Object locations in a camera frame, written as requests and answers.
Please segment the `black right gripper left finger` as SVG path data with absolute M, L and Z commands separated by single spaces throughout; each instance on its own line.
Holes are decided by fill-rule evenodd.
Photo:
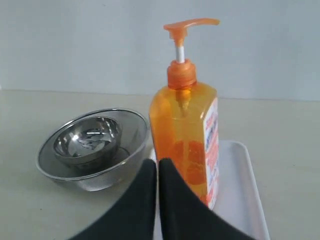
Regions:
M 156 163 L 142 162 L 134 180 L 117 202 L 72 240 L 152 240 L 157 192 Z

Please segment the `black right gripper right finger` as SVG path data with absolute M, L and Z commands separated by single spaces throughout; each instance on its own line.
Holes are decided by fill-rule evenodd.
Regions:
M 159 210 L 164 240 L 252 240 L 212 212 L 187 186 L 173 162 L 158 164 Z

